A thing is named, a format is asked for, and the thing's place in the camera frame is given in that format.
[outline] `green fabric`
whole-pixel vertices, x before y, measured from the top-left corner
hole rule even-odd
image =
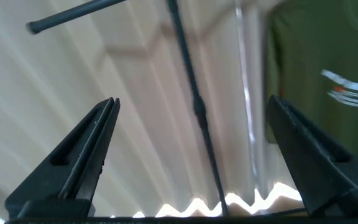
[[[276,7],[265,66],[267,99],[275,93],[288,100],[358,156],[358,0]],[[266,135],[275,142],[269,126]]]

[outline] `clothing label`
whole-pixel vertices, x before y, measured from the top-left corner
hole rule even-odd
[[[329,96],[340,103],[358,107],[358,83],[349,81],[328,70],[321,71],[321,74],[337,83],[332,90],[328,91]]]

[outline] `white ceiling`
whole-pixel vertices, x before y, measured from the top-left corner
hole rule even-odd
[[[225,194],[256,202],[243,214],[266,207],[255,188],[267,200],[293,195],[279,185],[268,197],[277,182],[294,188],[279,150],[263,135],[262,24],[277,2],[239,1],[241,18],[232,0],[179,1]],[[96,214],[155,216],[164,204],[191,214],[189,205],[200,198],[204,214],[219,215],[165,1],[129,0],[38,35],[24,29],[81,3],[0,0],[0,217],[6,196],[110,96],[121,99],[121,110],[94,196]],[[282,200],[268,212],[298,205]]]

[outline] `black pole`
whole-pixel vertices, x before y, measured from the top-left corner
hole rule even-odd
[[[215,159],[215,155],[214,155],[214,149],[213,149],[213,145],[212,145],[211,135],[209,134],[208,120],[206,119],[206,108],[205,108],[204,101],[203,101],[202,97],[200,96],[200,93],[197,88],[196,77],[194,74],[193,66],[191,64],[191,58],[190,58],[190,54],[189,54],[187,43],[186,43],[185,32],[184,32],[183,26],[181,24],[178,3],[176,0],[168,0],[168,6],[169,6],[169,10],[171,12],[171,17],[172,17],[173,25],[175,27],[175,32],[177,34],[178,45],[180,47],[180,51],[181,51],[181,54],[183,57],[183,63],[185,64],[185,67],[186,67],[191,92],[193,94],[194,113],[197,116],[198,124],[199,124],[201,131],[203,133],[204,143],[205,143],[205,147],[206,147],[208,157],[209,157],[209,163],[211,164],[212,172],[214,174],[216,188],[218,189],[219,199],[222,204],[222,214],[223,214],[223,216],[228,216],[229,210],[227,209],[227,204],[224,199],[224,192],[223,192],[221,179],[219,177],[218,165],[216,163],[216,159]]]
[[[67,9],[66,11],[59,12],[58,14],[46,17],[45,19],[29,22],[27,24],[27,28],[32,34],[38,34],[43,30],[71,21],[81,16],[85,16],[89,13],[104,9],[105,7],[109,7],[123,1],[125,0],[93,0],[74,8]]]

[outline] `corrugated sheet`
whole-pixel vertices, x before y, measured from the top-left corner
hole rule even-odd
[[[226,199],[238,215],[267,209],[280,195],[292,199],[268,212],[298,206],[279,150],[263,135],[262,24],[277,2],[239,1],[242,18],[231,0],[179,2]],[[4,198],[110,96],[122,106],[94,196],[96,214],[185,216],[198,208],[196,214],[219,215],[165,1],[126,1],[39,35],[24,29],[81,3],[0,1],[0,217]],[[277,182],[286,185],[270,193]]]

